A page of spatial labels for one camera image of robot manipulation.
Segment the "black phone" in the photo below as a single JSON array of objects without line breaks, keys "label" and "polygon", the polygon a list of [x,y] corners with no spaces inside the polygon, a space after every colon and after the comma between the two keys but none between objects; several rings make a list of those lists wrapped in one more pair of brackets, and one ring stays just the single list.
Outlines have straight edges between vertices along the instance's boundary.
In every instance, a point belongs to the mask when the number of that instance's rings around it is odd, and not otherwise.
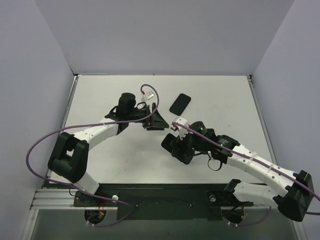
[{"label": "black phone", "polygon": [[171,133],[168,133],[165,138],[163,139],[163,141],[161,142],[161,146],[167,151],[170,153],[171,155],[171,152],[172,152],[172,148],[171,148],[171,142],[174,140],[174,136],[173,134]]}]

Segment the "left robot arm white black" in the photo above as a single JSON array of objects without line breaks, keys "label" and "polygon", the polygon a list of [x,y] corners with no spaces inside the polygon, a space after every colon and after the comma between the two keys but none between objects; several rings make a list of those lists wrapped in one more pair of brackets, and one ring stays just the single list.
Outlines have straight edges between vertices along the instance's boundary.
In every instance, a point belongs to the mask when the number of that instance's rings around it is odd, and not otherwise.
[{"label": "left robot arm white black", "polygon": [[73,134],[63,132],[57,138],[48,168],[86,192],[85,200],[92,206],[102,202],[103,193],[98,190],[100,184],[87,172],[89,151],[106,139],[122,133],[130,122],[141,123],[147,131],[163,131],[169,128],[156,109],[156,103],[149,105],[142,101],[140,104],[143,107],[138,107],[134,94],[123,93],[118,105],[100,121],[101,125]]}]

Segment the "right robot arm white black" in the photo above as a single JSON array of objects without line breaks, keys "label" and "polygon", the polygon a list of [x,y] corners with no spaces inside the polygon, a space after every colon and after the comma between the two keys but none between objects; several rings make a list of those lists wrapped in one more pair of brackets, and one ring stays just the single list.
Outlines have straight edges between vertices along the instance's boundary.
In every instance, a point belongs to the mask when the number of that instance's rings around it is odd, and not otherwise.
[{"label": "right robot arm white black", "polygon": [[223,192],[224,201],[276,207],[290,220],[301,222],[309,214],[308,208],[316,196],[312,176],[301,170],[285,169],[257,155],[227,135],[216,135],[202,121],[188,124],[184,118],[172,122],[171,129],[178,136],[169,144],[171,155],[189,164],[195,154],[208,155],[210,160],[229,165],[255,177],[261,185],[232,180]]}]

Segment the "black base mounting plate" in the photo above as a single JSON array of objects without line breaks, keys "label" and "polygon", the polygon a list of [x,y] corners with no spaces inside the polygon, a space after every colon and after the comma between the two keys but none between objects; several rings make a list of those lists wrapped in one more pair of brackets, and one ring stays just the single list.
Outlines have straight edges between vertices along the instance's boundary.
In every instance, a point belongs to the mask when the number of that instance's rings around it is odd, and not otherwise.
[{"label": "black base mounting plate", "polygon": [[120,220],[194,220],[216,221],[222,209],[251,207],[226,191],[225,183],[195,184],[102,184],[99,198],[80,191],[75,193],[75,207],[116,207]]}]

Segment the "aluminium frame rail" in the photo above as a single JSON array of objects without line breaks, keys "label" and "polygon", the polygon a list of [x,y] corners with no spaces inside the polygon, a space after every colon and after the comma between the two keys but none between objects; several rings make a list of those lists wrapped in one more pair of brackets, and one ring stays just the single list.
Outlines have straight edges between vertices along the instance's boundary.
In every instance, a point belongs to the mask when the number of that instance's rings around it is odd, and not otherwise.
[{"label": "aluminium frame rail", "polygon": [[255,104],[255,107],[256,107],[256,110],[257,110],[257,114],[258,114],[258,117],[259,117],[259,120],[260,120],[260,124],[262,126],[262,131],[263,131],[264,138],[266,140],[266,144],[267,144],[270,156],[271,156],[271,160],[272,160],[273,163],[277,164],[278,162],[277,162],[277,159],[276,159],[276,156],[275,156],[275,152],[274,152],[274,149],[273,149],[273,146],[272,146],[272,143],[271,143],[271,139],[270,139],[270,136],[269,136],[269,133],[268,133],[268,130],[267,130],[267,127],[266,127],[266,124],[265,124],[265,121],[264,121],[264,118],[263,118],[263,115],[262,115],[262,112],[261,112],[261,109],[260,109],[260,106],[259,106],[259,103],[258,103],[256,92],[255,92],[255,89],[254,89],[252,75],[250,75],[250,74],[246,75],[246,78],[247,78],[247,81],[248,81],[248,84],[249,84],[249,88],[250,88],[250,91],[251,91],[251,94],[252,94],[252,97],[253,97],[253,101],[254,101],[254,104]]}]

